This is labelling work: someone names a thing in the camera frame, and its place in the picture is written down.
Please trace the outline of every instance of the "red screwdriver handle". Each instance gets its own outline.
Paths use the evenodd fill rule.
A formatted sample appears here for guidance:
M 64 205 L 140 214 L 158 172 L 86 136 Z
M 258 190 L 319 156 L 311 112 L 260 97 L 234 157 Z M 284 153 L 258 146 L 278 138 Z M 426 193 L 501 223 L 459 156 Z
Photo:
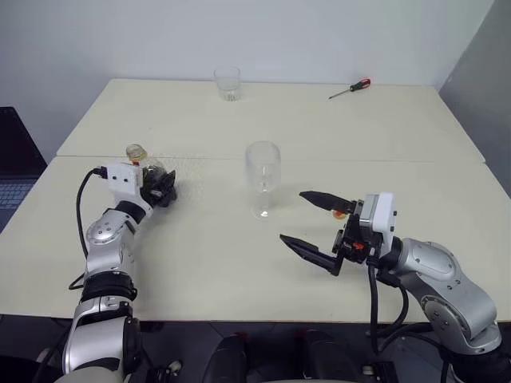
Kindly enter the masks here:
M 350 86 L 350 91 L 354 92 L 355 90 L 365 89 L 370 85 L 370 79 L 364 78 L 363 80 L 357 82 L 355 85 Z

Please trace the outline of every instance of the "screwdriver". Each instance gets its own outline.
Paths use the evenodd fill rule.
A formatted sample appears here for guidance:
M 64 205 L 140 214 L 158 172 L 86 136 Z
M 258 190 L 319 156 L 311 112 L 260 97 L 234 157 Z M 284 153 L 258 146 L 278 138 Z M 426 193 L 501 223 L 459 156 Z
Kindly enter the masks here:
M 365 89 L 365 88 L 369 87 L 369 85 L 370 85 L 370 79 L 364 78 L 363 80 L 357 82 L 355 85 L 350 86 L 350 88 L 343 90 L 342 92 L 336 93 L 334 96 L 328 97 L 328 100 L 331 100 L 332 98 L 340 96 L 341 94 L 346 93 L 346 92 L 354 92 L 355 90 Z

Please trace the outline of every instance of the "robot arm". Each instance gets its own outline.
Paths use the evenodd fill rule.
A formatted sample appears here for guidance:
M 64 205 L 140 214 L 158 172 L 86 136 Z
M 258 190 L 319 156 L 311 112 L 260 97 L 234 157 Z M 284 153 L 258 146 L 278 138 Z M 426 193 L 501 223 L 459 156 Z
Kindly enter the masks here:
M 454 372 L 463 381 L 508 381 L 509 359 L 499 351 L 501 333 L 497 309 L 483 289 L 461 271 L 454 255 L 443 246 L 394 236 L 394 196 L 366 195 L 365 200 L 347 201 L 334 195 L 306 191 L 300 195 L 326 210 L 349 214 L 332 252 L 285 235 L 280 238 L 300 257 L 339 275 L 344 259 L 374 265 L 376 279 L 390 286 L 404 286 L 420 303 L 425 316 L 445 348 Z M 477 366 L 473 375 L 470 366 Z
M 111 164 L 99 174 L 107 178 L 117 205 L 105 211 L 86 234 L 89 254 L 84 288 L 62 360 L 64 372 L 69 375 L 59 382 L 87 379 L 89 373 L 108 374 L 112 381 L 123 381 L 138 366 L 141 332 L 133 317 L 137 297 L 132 280 L 134 237 L 142 221 L 152 215 L 157 201 L 166 206 L 176 198 L 175 172 L 153 183 L 152 190 L 143 188 L 143 169 L 136 165 Z

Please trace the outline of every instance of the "table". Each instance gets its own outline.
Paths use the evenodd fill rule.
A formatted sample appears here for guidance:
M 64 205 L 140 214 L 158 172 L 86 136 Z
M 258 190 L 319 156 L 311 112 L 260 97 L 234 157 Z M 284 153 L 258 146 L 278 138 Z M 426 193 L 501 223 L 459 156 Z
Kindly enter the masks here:
M 244 84 L 241 101 L 209 81 L 111 80 L 58 151 L 124 156 L 243 158 L 253 141 L 286 160 L 484 162 L 433 87 L 372 85 L 331 101 L 344 85 Z
M 80 297 L 69 283 L 84 268 L 74 203 L 92 167 L 121 158 L 57 157 L 0 235 L 0 311 L 68 318 Z M 484 164 L 285 160 L 275 216 L 254 218 L 244 162 L 163 159 L 177 171 L 178 200 L 141 228 L 135 253 L 142 320 L 368 322 L 369 286 L 360 265 L 335 278 L 279 241 L 296 236 L 329 250 L 340 222 L 298 197 L 303 190 L 348 199 L 393 191 L 396 235 L 448 247 L 464 272 L 511 319 L 511 203 Z M 112 207 L 106 182 L 93 177 L 82 201 L 84 227 Z M 382 322 L 401 295 L 379 285 Z M 425 317 L 414 299 L 409 321 Z

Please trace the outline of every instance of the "keyboard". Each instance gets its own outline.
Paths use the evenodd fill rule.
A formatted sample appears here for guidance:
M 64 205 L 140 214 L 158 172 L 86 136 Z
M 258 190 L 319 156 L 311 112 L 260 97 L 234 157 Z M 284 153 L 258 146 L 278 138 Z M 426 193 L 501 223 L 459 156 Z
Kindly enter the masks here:
M 18 208 L 33 184 L 0 184 L 0 210 Z

